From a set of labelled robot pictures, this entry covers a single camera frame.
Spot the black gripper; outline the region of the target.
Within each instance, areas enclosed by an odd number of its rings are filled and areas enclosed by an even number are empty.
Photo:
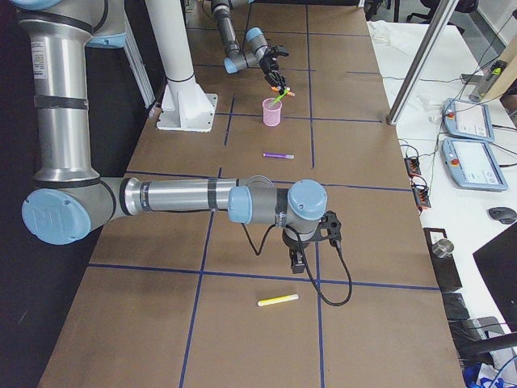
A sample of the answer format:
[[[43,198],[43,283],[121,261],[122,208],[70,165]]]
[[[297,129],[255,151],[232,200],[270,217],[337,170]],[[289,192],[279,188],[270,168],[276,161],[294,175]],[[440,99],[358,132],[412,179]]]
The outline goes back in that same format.
[[[278,57],[287,57],[288,50],[282,45],[268,47],[259,60],[259,65],[265,75],[266,81],[270,86],[277,90],[278,87],[284,89],[288,87],[285,77],[280,73],[280,68],[277,63]]]
[[[305,248],[313,242],[316,237],[317,235],[315,230],[310,233],[299,233],[293,228],[283,229],[282,239],[288,248],[293,274],[302,274],[305,271],[303,254],[305,253]]]

